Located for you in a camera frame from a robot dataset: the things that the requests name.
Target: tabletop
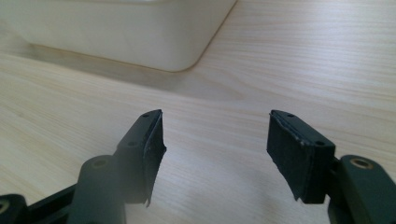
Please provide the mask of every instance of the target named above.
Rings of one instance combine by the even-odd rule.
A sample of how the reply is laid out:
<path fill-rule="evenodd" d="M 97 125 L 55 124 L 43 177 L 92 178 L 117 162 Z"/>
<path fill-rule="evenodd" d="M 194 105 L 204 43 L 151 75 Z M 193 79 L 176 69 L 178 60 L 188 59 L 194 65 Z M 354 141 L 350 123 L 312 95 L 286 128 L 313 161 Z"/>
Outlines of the tabletop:
<path fill-rule="evenodd" d="M 329 223 L 295 202 L 266 152 L 272 109 L 396 180 L 396 3 L 239 0 L 199 62 L 167 73 L 32 46 L 0 23 L 0 194 L 29 204 L 163 111 L 149 208 L 128 223 Z"/>

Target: black rubber pad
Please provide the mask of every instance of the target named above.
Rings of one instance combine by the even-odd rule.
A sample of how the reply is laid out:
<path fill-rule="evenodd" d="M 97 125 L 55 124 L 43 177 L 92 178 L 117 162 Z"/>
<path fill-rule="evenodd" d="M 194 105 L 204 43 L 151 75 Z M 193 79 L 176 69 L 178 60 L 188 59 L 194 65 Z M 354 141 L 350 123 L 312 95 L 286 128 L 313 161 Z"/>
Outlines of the black rubber pad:
<path fill-rule="evenodd" d="M 335 144 L 290 113 L 273 110 L 270 115 L 267 151 L 294 198 L 323 203 L 325 173 L 334 160 Z"/>

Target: white cardboard box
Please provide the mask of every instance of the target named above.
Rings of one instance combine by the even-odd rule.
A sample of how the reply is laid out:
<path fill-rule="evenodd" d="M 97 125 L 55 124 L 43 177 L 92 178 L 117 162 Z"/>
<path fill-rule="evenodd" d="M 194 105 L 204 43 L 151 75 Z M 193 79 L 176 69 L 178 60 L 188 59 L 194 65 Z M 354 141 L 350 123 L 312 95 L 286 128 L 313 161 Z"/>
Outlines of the white cardboard box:
<path fill-rule="evenodd" d="M 194 65 L 236 0 L 0 0 L 28 42 L 165 71 Z"/>

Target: wooden table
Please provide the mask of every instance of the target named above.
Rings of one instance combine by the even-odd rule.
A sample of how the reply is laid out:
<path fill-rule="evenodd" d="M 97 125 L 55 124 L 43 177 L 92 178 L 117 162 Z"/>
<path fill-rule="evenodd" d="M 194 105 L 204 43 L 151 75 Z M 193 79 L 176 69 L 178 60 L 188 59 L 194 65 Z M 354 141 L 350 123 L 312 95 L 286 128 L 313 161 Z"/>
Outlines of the wooden table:
<path fill-rule="evenodd" d="M 151 206 L 129 223 L 329 223 L 293 200 L 266 152 L 289 111 L 396 180 L 394 1 L 239 0 L 200 61 L 165 73 L 26 44 L 0 28 L 0 194 L 28 203 L 76 183 L 137 117 L 163 110 Z"/>

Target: white plastic object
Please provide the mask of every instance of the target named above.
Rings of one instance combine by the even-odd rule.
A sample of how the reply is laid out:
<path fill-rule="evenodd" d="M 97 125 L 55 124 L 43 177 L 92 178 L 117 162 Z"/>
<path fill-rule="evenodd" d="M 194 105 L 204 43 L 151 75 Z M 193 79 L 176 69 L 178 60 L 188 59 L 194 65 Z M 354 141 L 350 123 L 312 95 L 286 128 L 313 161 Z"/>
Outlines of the white plastic object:
<path fill-rule="evenodd" d="M 236 0 L 0 0 L 28 42 L 165 71 L 194 65 Z"/>

